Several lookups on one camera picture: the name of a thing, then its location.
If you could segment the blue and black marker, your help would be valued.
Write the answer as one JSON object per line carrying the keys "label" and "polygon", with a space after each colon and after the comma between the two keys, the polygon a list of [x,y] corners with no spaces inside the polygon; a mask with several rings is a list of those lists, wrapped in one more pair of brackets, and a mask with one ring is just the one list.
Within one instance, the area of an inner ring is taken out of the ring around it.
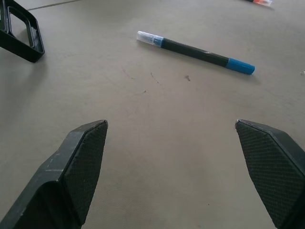
{"label": "blue and black marker", "polygon": [[186,44],[175,42],[162,36],[146,33],[143,31],[137,32],[137,40],[171,52],[209,62],[239,73],[251,75],[255,71],[255,67],[246,62],[242,62],[234,58],[224,57],[213,52],[198,49]]}

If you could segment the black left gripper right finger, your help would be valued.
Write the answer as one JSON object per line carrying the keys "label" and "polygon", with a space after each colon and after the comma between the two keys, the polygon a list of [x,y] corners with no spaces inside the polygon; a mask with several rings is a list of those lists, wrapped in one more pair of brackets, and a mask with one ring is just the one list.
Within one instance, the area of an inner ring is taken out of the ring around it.
{"label": "black left gripper right finger", "polygon": [[284,131],[235,123],[255,189],[277,229],[305,229],[305,151]]}

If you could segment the red marker with clear cap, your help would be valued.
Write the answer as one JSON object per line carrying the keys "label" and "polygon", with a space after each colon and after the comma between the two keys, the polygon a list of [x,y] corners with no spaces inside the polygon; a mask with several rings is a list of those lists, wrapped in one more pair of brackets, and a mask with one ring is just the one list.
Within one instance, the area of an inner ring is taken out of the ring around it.
{"label": "red marker with clear cap", "polygon": [[259,5],[262,5],[262,6],[265,6],[265,7],[270,7],[271,4],[272,4],[272,0],[246,0],[248,2],[252,2],[252,3],[255,3],[255,4],[259,4]]}

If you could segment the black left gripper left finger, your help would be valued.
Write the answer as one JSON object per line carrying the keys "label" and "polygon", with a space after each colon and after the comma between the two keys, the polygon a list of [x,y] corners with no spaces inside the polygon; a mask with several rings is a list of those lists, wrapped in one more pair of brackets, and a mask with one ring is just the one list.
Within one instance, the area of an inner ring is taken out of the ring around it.
{"label": "black left gripper left finger", "polygon": [[100,175],[108,122],[70,131],[37,169],[0,229],[81,229]]}

